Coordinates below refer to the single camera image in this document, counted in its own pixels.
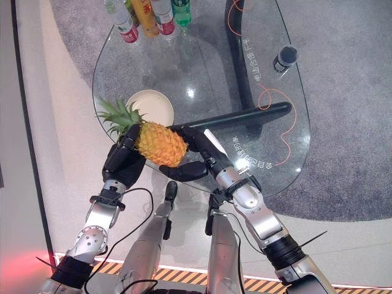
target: white plate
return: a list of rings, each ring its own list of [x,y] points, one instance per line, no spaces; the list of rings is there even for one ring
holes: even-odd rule
[[[161,92],[155,90],[142,90],[134,94],[127,102],[133,103],[132,109],[139,109],[145,121],[171,126],[174,120],[173,106],[169,99]]]

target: pineapple crown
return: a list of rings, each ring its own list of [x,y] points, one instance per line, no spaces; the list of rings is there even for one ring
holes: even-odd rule
[[[118,137],[122,137],[128,133],[130,127],[134,124],[140,124],[143,122],[142,116],[139,115],[139,110],[132,110],[134,103],[126,106],[124,101],[116,99],[115,104],[106,101],[105,99],[98,96],[101,106],[106,111],[99,111],[97,116],[110,122],[110,128],[108,133],[111,135],[113,132],[117,132]]]

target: yellow bottle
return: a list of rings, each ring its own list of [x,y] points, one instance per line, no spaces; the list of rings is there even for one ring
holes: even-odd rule
[[[135,9],[143,32],[147,38],[154,38],[159,35],[159,28],[154,16],[150,0],[130,0]]]

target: pineapple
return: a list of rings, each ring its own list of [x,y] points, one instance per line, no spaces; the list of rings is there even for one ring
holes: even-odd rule
[[[132,110],[132,105],[126,107],[122,101],[116,101],[115,105],[99,98],[101,106],[106,111],[100,111],[98,116],[104,121],[110,121],[108,130],[117,132],[121,138],[134,124],[140,124],[140,134],[135,147],[140,154],[157,165],[177,167],[184,157],[187,144],[174,131],[155,122],[144,121],[138,110]]]

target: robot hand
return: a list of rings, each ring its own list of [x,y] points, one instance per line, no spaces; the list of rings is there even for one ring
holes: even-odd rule
[[[215,178],[221,170],[233,166],[226,154],[220,152],[207,136],[197,129],[188,126],[173,126],[171,129],[188,143],[190,151],[200,153],[204,162],[189,162],[179,167],[161,165],[159,170],[167,177],[187,182],[202,178],[210,171]]]
[[[127,188],[134,185],[145,165],[146,159],[134,149],[140,125],[133,125],[121,140],[114,144],[102,169],[104,182],[115,180]]]

